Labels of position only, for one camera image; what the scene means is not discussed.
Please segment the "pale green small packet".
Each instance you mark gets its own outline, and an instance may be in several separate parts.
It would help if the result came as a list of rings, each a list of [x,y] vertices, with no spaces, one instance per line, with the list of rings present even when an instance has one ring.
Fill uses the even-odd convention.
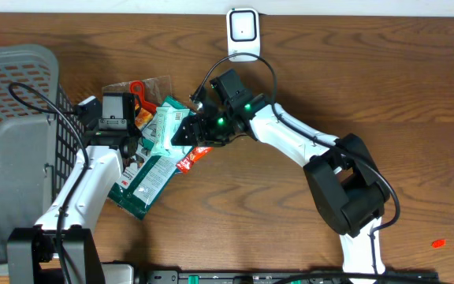
[[[171,106],[161,106],[156,113],[156,134],[154,146],[151,149],[152,155],[179,158],[185,156],[191,146],[173,146],[171,139],[180,128],[184,118],[190,113],[189,109],[176,109]]]

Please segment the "red packaged item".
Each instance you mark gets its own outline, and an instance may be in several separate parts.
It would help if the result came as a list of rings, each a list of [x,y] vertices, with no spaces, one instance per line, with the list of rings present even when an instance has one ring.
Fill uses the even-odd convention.
[[[143,109],[156,114],[165,98],[173,95],[170,76],[153,77],[143,80],[132,80],[121,83],[109,84],[102,87],[104,92],[127,92],[137,96],[136,103],[143,104]]]

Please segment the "red snack stick packet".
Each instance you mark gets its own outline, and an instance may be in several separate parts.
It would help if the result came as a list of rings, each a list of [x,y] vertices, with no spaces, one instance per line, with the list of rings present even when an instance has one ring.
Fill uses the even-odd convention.
[[[192,149],[180,162],[176,164],[177,169],[186,174],[193,165],[202,157],[212,151],[212,147],[197,147]]]

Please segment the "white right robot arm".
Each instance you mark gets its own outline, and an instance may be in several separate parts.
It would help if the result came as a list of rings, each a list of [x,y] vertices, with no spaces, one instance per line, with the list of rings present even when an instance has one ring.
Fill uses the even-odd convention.
[[[219,109],[209,99],[199,101],[199,113],[181,122],[171,144],[219,148],[249,136],[273,146],[303,168],[318,213],[340,236],[343,270],[384,273],[378,236],[393,189],[363,141],[313,129],[264,95],[223,103]]]

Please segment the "green packaged item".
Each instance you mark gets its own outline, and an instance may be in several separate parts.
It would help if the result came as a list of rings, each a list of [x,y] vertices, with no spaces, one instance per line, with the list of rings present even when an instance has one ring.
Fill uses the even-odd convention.
[[[185,155],[154,155],[157,119],[153,118],[142,128],[138,140],[135,162],[125,168],[113,184],[108,198],[130,215],[143,219],[153,203],[168,185],[171,178],[180,172],[177,164]]]

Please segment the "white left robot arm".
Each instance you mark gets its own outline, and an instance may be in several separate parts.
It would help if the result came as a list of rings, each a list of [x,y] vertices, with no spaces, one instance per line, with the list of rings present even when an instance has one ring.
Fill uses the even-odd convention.
[[[142,133],[91,130],[77,137],[73,171],[34,226],[16,228],[7,243],[12,283],[104,283],[93,230],[124,161],[136,153]]]

